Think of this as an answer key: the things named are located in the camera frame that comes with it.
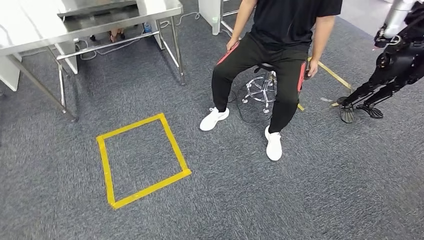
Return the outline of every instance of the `man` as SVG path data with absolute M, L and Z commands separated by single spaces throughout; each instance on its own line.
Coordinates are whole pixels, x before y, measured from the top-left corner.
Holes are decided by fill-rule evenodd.
M 239 41 L 255 6 L 251 32 Z M 312 27 L 315 25 L 308 77 L 318 71 L 318 62 L 341 8 L 342 0 L 242 0 L 232 38 L 226 45 L 227 54 L 213 70 L 215 108 L 202 120 L 200 129 L 210 131 L 217 122 L 228 117 L 228 96 L 239 73 L 260 63 L 271 64 L 276 69 L 277 95 L 271 123 L 265 129 L 266 154 L 272 161 L 279 160 L 282 156 L 280 132 L 297 110 L 312 43 Z

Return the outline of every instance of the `black pants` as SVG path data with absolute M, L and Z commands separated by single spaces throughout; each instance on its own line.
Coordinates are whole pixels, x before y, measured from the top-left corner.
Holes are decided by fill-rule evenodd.
M 212 75 L 215 107 L 224 112 L 234 78 L 257 64 L 275 67 L 277 95 L 272 109 L 270 133 L 278 133 L 292 120 L 299 103 L 308 53 L 295 49 L 267 50 L 251 34 L 240 40 L 217 64 Z

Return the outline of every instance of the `black robot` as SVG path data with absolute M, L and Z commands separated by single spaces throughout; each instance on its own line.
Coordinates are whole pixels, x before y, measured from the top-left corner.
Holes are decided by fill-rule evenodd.
M 406 27 L 400 32 L 402 23 Z M 376 68 L 368 82 L 348 97 L 337 100 L 341 120 L 353 123 L 354 106 L 373 119 L 382 119 L 383 113 L 375 106 L 394 93 L 424 77 L 424 4 L 422 1 L 395 0 L 374 38 L 375 47 L 384 48 L 378 56 Z

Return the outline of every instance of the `black t-shirt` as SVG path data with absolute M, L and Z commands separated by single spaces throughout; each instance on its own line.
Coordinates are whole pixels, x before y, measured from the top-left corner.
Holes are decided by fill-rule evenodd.
M 317 17 L 339 15 L 343 0 L 257 0 L 251 33 L 267 49 L 308 50 Z

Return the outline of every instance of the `stainless steel table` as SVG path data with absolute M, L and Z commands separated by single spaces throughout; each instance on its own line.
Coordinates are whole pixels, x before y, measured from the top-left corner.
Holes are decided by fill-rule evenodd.
M 90 14 L 98 11 L 99 7 L 107 9 L 108 13 Z M 161 49 L 164 47 L 167 49 L 177 66 L 180 83 L 185 84 L 174 20 L 174 16 L 182 13 L 183 6 L 178 0 L 4 0 L 0 1 L 0 56 L 7 56 L 69 119 L 75 121 L 77 118 L 66 107 L 62 75 L 64 69 L 58 60 L 134 39 L 155 36 L 160 41 L 158 43 Z M 49 48 L 50 45 L 108 32 L 115 28 L 140 25 L 149 21 L 158 23 L 160 19 L 164 18 L 170 18 L 176 58 L 163 39 L 160 27 L 157 31 L 125 41 L 89 47 L 68 55 L 55 56 Z M 58 64 L 61 101 L 56 99 L 40 80 L 13 55 L 38 48 L 46 48 Z

